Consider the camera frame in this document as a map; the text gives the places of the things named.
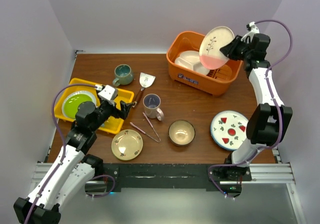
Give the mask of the white divided plate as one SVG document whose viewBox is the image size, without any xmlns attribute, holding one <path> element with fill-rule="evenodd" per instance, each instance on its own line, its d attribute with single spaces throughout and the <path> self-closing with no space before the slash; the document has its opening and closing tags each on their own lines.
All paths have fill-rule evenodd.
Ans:
<svg viewBox="0 0 320 224">
<path fill-rule="evenodd" d="M 208 75 L 210 70 L 205 68 L 200 62 L 200 56 L 197 51 L 189 50 L 182 52 L 174 63 L 178 66 L 187 68 L 202 75 Z"/>
</svg>

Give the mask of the cream and pink branch plate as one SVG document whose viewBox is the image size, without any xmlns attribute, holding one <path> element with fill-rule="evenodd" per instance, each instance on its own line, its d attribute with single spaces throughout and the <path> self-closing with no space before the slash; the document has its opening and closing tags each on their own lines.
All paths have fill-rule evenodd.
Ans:
<svg viewBox="0 0 320 224">
<path fill-rule="evenodd" d="M 199 48 L 199 59 L 202 65 L 210 70 L 225 65 L 229 59 L 220 51 L 220 48 L 232 42 L 234 37 L 233 31 L 226 26 L 218 26 L 209 31 Z"/>
</svg>

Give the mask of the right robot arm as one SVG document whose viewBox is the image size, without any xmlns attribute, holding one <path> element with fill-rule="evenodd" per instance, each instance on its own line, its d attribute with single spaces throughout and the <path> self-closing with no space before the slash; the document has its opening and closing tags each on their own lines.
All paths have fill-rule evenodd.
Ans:
<svg viewBox="0 0 320 224">
<path fill-rule="evenodd" d="M 243 61 L 257 100 L 257 107 L 247 123 L 245 140 L 225 159 L 224 164 L 218 166 L 230 181 L 235 180 L 241 171 L 246 172 L 261 151 L 277 147 L 293 115 L 292 108 L 285 106 L 279 98 L 272 79 L 272 66 L 265 59 L 270 37 L 256 33 L 249 40 L 247 42 L 237 35 L 231 43 L 220 48 L 229 59 Z"/>
</svg>

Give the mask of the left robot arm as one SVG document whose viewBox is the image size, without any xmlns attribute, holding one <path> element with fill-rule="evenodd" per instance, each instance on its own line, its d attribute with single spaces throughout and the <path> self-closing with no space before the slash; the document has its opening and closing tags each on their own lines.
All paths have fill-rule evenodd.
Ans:
<svg viewBox="0 0 320 224">
<path fill-rule="evenodd" d="M 90 101 L 79 105 L 57 159 L 28 197 L 14 203 L 19 223 L 59 223 L 62 209 L 72 197 L 87 181 L 99 180 L 104 174 L 102 160 L 88 154 L 97 138 L 96 130 L 111 116 L 126 119 L 132 106 L 123 101 L 121 109 L 108 101 L 99 107 Z"/>
</svg>

